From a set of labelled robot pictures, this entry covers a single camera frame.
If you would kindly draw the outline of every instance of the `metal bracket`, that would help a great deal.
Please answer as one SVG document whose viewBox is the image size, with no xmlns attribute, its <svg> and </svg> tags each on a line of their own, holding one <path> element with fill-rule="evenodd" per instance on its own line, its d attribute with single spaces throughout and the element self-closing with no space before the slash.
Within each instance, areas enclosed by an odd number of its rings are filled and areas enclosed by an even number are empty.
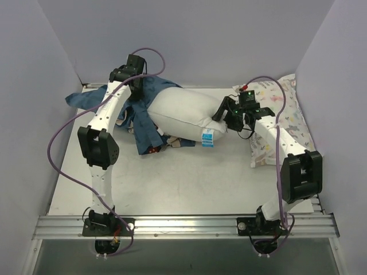
<svg viewBox="0 0 367 275">
<path fill-rule="evenodd" d="M 135 219 L 133 218 L 122 218 L 130 227 L 132 233 L 134 234 L 135 228 Z M 130 231 L 125 227 L 125 225 L 119 220 L 116 219 L 115 228 L 120 228 L 119 233 L 116 236 L 120 237 L 130 237 Z M 116 233 L 116 230 L 111 231 L 111 229 L 107 226 L 96 225 L 91 223 L 89 218 L 85 219 L 82 235 L 84 237 L 113 237 Z"/>
<path fill-rule="evenodd" d="M 268 223 L 272 223 L 272 228 L 274 230 L 265 231 L 259 228 L 256 224 L 255 217 L 242 217 L 237 218 L 237 233 L 239 236 L 274 236 L 274 231 L 276 230 L 277 234 L 286 234 L 286 230 L 280 228 L 280 221 L 271 221 Z"/>
</svg>

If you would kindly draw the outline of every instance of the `pillow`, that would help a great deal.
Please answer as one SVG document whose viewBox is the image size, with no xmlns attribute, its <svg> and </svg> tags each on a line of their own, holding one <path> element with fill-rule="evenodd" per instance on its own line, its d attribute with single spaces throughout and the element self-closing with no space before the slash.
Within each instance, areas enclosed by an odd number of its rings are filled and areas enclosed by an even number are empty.
<svg viewBox="0 0 367 275">
<path fill-rule="evenodd" d="M 279 124 L 306 149 L 315 150 L 314 142 L 302 115 L 296 98 L 295 74 L 284 76 L 278 80 L 286 93 L 286 108 L 279 118 Z M 243 85 L 233 87 L 237 92 Z M 275 115 L 283 106 L 283 94 L 273 81 L 253 82 L 248 90 L 255 90 L 255 97 L 261 107 L 269 107 Z M 251 167 L 265 164 L 275 165 L 275 149 L 256 133 L 249 139 L 251 146 Z"/>
<path fill-rule="evenodd" d="M 221 101 L 200 92 L 177 87 L 162 90 L 150 104 L 148 114 L 165 135 L 201 142 L 203 131 L 211 129 L 213 140 L 226 133 L 224 121 L 216 122 L 212 116 Z"/>
</svg>

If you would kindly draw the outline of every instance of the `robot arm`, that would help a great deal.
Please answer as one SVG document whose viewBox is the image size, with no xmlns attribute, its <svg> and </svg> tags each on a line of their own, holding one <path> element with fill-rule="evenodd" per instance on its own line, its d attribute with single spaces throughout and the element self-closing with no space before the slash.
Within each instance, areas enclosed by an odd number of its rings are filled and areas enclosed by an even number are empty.
<svg viewBox="0 0 367 275">
<path fill-rule="evenodd" d="M 262 117 L 255 123 L 255 132 L 263 137 L 272 148 L 276 148 L 275 125 L 274 116 Z M 309 152 L 282 127 L 280 127 L 279 155 L 280 163 L 284 165 L 284 170 L 281 172 L 283 211 L 289 212 L 304 199 L 321 192 L 322 171 L 317 171 L 317 168 L 322 169 L 321 156 L 318 152 Z M 292 171 L 286 172 L 290 161 Z M 315 175 L 317 179 L 309 182 L 308 177 L 311 176 L 314 179 L 312 175 L 314 173 L 318 173 Z M 275 194 L 270 201 L 262 205 L 261 210 L 267 221 L 280 219 L 278 195 Z"/>
<path fill-rule="evenodd" d="M 225 97 L 212 117 L 224 121 L 229 129 L 240 132 L 244 124 L 253 132 L 263 137 L 267 143 L 276 148 L 275 114 L 267 107 L 261 108 L 255 100 L 254 91 L 243 91 L 239 94 L 239 102 Z M 322 190 L 322 157 L 318 151 L 310 152 L 282 127 L 280 127 L 279 155 L 282 169 L 280 179 L 282 184 L 283 211 L 288 212 L 304 199 L 309 199 Z M 270 201 L 257 210 L 257 228 L 268 230 L 268 221 L 280 220 L 279 196 L 275 194 Z"/>
<path fill-rule="evenodd" d="M 111 97 L 110 100 L 97 110 L 87 127 L 80 127 L 77 133 L 83 157 L 91 171 L 92 187 L 111 209 L 115 207 L 111 192 L 112 168 L 119 156 L 119 146 L 112 133 L 124 103 L 143 97 L 143 80 L 137 78 L 121 86 L 118 91 L 115 90 L 128 78 L 142 74 L 144 64 L 144 58 L 130 54 L 127 65 L 111 72 L 103 101 Z M 97 231 L 103 232 L 103 235 L 113 234 L 119 221 L 108 212 L 93 194 L 91 210 L 86 220 L 88 226 L 85 227 L 93 230 L 92 234 Z"/>
<path fill-rule="evenodd" d="M 109 82 L 103 100 L 106 100 L 119 84 L 121 84 L 120 81 Z M 114 208 L 111 193 L 112 168 L 119 156 L 119 147 L 112 134 L 120 110 L 130 95 L 130 87 L 122 86 L 106 104 L 97 110 L 88 126 L 80 127 L 78 130 L 83 157 L 87 159 L 92 175 L 92 187 L 112 209 Z M 104 214 L 107 210 L 95 194 L 93 194 L 91 210 L 99 214 Z"/>
</svg>

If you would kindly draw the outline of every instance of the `dark blue cloth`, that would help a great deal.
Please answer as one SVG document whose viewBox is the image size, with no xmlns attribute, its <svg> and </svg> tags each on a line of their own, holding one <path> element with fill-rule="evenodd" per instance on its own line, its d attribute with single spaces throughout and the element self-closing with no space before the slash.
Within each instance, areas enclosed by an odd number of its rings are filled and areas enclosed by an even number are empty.
<svg viewBox="0 0 367 275">
<path fill-rule="evenodd" d="M 144 98 L 140 101 L 127 100 L 118 116 L 118 119 L 124 120 L 124 122 L 122 125 L 116 125 L 117 127 L 128 129 L 131 122 L 133 122 L 136 147 L 140 155 L 146 154 L 151 147 L 165 145 L 167 141 L 167 137 L 161 137 L 157 132 L 153 121 L 149 117 L 148 107 L 163 89 L 170 87 L 181 88 L 178 84 L 158 76 L 145 77 L 143 83 Z M 72 107 L 90 109 L 102 102 L 106 90 L 107 85 L 104 85 L 94 91 L 73 93 L 65 100 Z M 187 141 L 186 144 L 186 146 L 194 146 L 194 142 L 191 141 Z"/>
</svg>

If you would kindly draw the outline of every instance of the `gray wall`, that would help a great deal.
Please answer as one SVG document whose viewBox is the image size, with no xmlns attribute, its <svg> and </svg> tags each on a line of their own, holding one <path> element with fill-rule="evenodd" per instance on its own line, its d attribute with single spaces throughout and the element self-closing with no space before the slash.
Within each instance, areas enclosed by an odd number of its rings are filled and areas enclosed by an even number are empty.
<svg viewBox="0 0 367 275">
<path fill-rule="evenodd" d="M 297 93 L 325 156 L 322 203 L 334 212 L 351 274 L 367 270 L 366 0 L 336 0 L 297 69 Z"/>
<path fill-rule="evenodd" d="M 20 274 L 57 178 L 47 143 L 72 114 L 63 98 L 81 87 L 35 0 L 1 1 L 0 35 L 0 273 Z"/>
<path fill-rule="evenodd" d="M 294 72 L 334 0 L 38 0 L 84 83 L 151 46 L 164 77 L 228 87 Z M 150 72 L 160 60 L 143 53 Z"/>
</svg>

